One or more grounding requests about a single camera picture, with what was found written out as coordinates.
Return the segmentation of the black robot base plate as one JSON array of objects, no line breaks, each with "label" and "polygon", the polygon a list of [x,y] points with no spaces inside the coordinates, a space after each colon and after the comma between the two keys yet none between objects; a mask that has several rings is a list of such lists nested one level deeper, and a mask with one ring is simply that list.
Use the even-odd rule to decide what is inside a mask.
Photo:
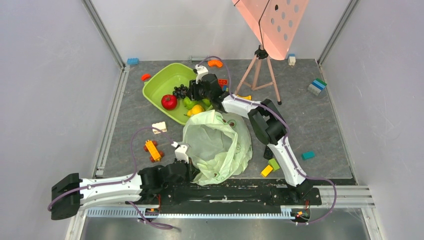
[{"label": "black robot base plate", "polygon": [[320,191],[298,194],[283,179],[229,179],[219,184],[168,183],[143,192],[136,205],[158,205],[162,214],[277,214],[282,206],[322,205]]}]

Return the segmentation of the dark fake grape bunch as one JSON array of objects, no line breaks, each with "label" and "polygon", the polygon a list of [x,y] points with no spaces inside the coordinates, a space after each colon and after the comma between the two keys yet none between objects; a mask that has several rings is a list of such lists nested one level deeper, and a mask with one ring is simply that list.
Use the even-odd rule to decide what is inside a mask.
[{"label": "dark fake grape bunch", "polygon": [[189,88],[183,84],[175,86],[172,95],[177,99],[184,99],[187,96]]}]

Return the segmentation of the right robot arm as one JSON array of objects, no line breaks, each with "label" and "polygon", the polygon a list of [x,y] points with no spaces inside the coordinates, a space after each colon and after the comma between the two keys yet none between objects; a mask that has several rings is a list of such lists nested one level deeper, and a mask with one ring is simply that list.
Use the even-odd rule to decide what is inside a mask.
[{"label": "right robot arm", "polygon": [[295,204],[302,204],[309,198],[313,185],[291,149],[289,127],[271,100],[253,101],[224,91],[212,73],[207,73],[200,80],[190,80],[187,96],[192,101],[207,99],[215,110],[248,119],[256,138],[272,151],[282,169],[289,188],[289,199]]}]

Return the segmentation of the green fake cabbage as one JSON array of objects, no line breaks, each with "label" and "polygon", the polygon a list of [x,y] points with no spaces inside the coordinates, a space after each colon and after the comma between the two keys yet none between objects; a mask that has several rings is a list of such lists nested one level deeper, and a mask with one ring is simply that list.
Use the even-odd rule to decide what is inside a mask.
[{"label": "green fake cabbage", "polygon": [[183,99],[183,105],[187,110],[191,110],[197,104],[198,104],[198,101],[191,100],[189,97],[185,97]]}]

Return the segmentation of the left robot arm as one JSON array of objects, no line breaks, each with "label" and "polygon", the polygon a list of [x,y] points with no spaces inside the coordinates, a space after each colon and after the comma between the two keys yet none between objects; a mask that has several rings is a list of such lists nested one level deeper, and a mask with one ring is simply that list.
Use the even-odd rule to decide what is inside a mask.
[{"label": "left robot arm", "polygon": [[164,189],[191,182],[199,172],[191,162],[176,160],[166,166],[146,167],[112,178],[88,179],[71,173],[52,186],[47,210],[51,220],[58,221],[102,204],[138,201],[151,204]]}]

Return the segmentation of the pale green plastic bag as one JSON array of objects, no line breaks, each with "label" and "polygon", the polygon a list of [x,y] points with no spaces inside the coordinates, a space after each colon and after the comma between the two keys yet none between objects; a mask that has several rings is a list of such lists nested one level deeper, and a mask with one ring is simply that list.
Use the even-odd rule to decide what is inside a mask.
[{"label": "pale green plastic bag", "polygon": [[252,138],[244,119],[235,113],[209,110],[189,118],[182,132],[188,156],[199,171],[193,183],[220,184],[245,171],[253,156]]}]

